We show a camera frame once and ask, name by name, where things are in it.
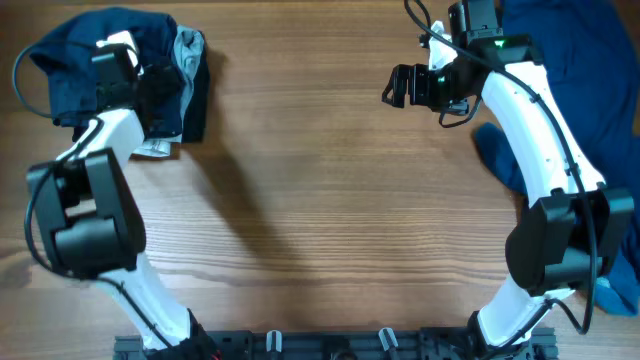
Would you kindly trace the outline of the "dark navy shorts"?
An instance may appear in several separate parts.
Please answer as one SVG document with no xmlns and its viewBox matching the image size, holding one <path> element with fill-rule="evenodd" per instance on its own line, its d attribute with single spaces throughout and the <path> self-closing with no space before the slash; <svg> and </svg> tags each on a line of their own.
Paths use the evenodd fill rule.
<svg viewBox="0 0 640 360">
<path fill-rule="evenodd" d="M 96 90 L 100 80 L 91 57 L 96 42 L 128 31 L 137 46 L 143 75 L 134 97 L 144 103 L 150 138 L 182 133 L 180 98 L 183 82 L 173 60 L 177 23 L 168 14 L 121 7 L 90 11 L 58 26 L 30 53 L 48 80 L 49 104 L 56 126 L 72 127 L 73 141 L 86 131 L 90 116 L 103 108 Z"/>
</svg>

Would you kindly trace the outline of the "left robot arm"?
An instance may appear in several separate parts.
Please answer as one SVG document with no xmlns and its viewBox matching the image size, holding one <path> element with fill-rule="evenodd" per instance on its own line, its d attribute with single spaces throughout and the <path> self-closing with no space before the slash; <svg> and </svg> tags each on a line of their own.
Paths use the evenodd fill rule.
<svg viewBox="0 0 640 360">
<path fill-rule="evenodd" d="M 185 358 L 202 331 L 151 266 L 145 225 L 123 174 L 147 133 L 137 52 L 107 43 L 93 47 L 91 62 L 106 102 L 69 150 L 29 170 L 26 242 L 45 270 L 107 293 L 138 329 L 148 356 Z"/>
</svg>

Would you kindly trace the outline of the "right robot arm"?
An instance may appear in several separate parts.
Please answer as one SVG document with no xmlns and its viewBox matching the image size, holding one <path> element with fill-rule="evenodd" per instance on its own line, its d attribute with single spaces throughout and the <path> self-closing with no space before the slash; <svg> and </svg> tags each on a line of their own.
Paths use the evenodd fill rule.
<svg viewBox="0 0 640 360">
<path fill-rule="evenodd" d="M 588 301 L 608 274 L 634 203 L 590 163 L 555 103 L 542 56 L 526 34 L 508 35 L 490 1 L 460 1 L 447 23 L 406 2 L 420 28 L 424 64 L 396 66 L 382 100 L 425 106 L 456 125 L 480 106 L 498 120 L 523 175 L 529 205 L 505 244 L 508 276 L 469 328 L 476 356 L 527 342 L 539 322 L 577 290 Z"/>
</svg>

